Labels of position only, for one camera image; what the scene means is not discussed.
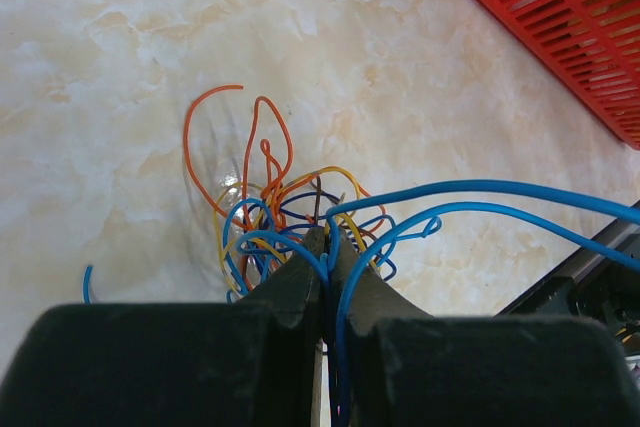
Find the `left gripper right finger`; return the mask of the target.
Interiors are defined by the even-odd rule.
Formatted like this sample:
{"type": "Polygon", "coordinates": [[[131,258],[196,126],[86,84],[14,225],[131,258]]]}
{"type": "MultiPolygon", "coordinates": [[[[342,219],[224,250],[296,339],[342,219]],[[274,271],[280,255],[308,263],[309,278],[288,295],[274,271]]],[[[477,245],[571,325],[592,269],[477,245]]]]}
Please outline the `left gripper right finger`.
{"type": "Polygon", "coordinates": [[[344,340],[353,426],[635,426],[638,376],[600,322],[434,317],[371,269],[344,340]]]}

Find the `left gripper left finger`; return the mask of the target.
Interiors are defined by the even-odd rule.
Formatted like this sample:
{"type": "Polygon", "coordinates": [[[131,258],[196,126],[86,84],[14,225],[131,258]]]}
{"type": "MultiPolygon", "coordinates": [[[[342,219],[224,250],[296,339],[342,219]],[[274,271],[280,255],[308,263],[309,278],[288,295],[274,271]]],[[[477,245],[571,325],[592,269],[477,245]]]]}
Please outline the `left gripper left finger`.
{"type": "Polygon", "coordinates": [[[295,255],[232,303],[44,312],[1,383],[5,426],[316,426],[322,287],[295,255]]]}

